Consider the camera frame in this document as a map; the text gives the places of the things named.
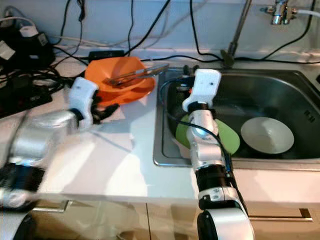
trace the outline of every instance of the cabinet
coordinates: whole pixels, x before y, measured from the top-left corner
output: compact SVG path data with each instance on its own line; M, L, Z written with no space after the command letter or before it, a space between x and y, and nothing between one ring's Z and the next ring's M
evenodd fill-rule
M152 239L197 240L197 216L192 205L148 204ZM302 219L299 208L248 204L256 240L319 240L319 209L308 209L312 221Z
M251 203L247 208L256 240L320 239L320 206L302 211L304 216L299 208L276 204ZM38 223L37 235L42 238L149 240L151 234L153 240L197 240L200 212L190 204L73 201L64 213L34 211L32 215Z
M57 207L45 202L47 207ZM37 237L68 240L149 239L145 203L70 201L63 213L32 211Z

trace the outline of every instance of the white plate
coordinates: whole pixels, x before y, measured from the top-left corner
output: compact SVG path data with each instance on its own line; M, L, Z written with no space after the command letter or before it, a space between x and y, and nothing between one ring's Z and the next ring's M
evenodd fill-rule
M280 154L294 144L292 131L282 122L269 117L255 117L241 127L241 136L251 148L266 154Z

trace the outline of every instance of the white wall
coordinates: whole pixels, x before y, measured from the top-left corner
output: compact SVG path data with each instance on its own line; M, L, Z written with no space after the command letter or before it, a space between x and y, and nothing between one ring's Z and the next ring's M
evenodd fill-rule
M240 51L271 51L302 34L307 17L299 16L290 25L270 25L271 16L259 11L264 4L274 0L256 0L251 7L240 40ZM58 35L62 25L66 0L0 0L0 9L7 5L19 8L26 16L33 19L38 29L48 35ZM202 49L216 51L226 49L236 29L244 0L209 0L195 15L198 39ZM144 35L155 16L164 4L164 0L135 0L135 25L132 37ZM291 0L290 4L309 7L311 0ZM181 16L189 12L188 0L173 0L168 9L170 26ZM130 0L86 0L87 17L84 21L83 38L102 42L125 40L131 24ZM65 36L79 37L79 8L76 1L71 2ZM160 33L165 21L165 14L160 19L152 35ZM314 18L312 29L307 37L286 48L288 51L317 51L320 44L319 20ZM147 40L145 46L154 39ZM194 39L188 16L167 37L161 39L153 48L194 49Z

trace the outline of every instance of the drawer handle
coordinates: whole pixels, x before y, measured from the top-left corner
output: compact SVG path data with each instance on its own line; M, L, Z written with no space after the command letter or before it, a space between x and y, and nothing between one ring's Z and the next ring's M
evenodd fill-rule
M307 208L299 208L301 216L249 216L251 221L270 222L312 222L313 219Z
M50 214L63 214L69 205L72 204L71 200L62 201L59 207L35 207L32 209L33 212L42 212Z

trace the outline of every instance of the power adapter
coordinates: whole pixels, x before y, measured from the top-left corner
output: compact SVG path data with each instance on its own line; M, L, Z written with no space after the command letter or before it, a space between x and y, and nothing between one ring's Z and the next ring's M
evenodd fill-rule
M82 59L87 59L90 63L93 60L123 57L124 55L125 55L124 50L91 51L89 53L88 58L82 58Z

